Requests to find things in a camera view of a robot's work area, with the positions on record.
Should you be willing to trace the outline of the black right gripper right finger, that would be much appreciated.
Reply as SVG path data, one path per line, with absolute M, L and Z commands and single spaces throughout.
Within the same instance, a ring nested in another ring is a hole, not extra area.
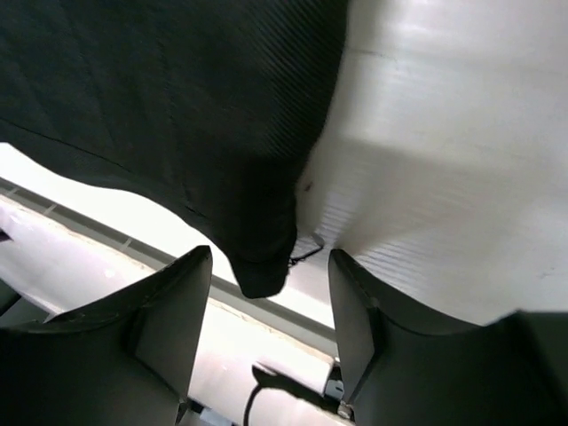
M 567 316 L 512 312 L 479 326 L 328 260 L 345 401 L 358 425 L 564 425 Z

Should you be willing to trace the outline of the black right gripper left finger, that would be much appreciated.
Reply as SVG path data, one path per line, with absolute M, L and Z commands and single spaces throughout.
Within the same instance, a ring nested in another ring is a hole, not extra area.
M 3 323 L 2 424 L 178 424 L 211 275 L 199 246 L 93 303 Z

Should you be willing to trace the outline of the black skirt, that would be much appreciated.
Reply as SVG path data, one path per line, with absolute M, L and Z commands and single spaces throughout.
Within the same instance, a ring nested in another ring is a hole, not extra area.
M 226 255 L 244 296 L 276 296 L 348 8 L 4 1 L 1 139 L 62 177 L 162 205 Z

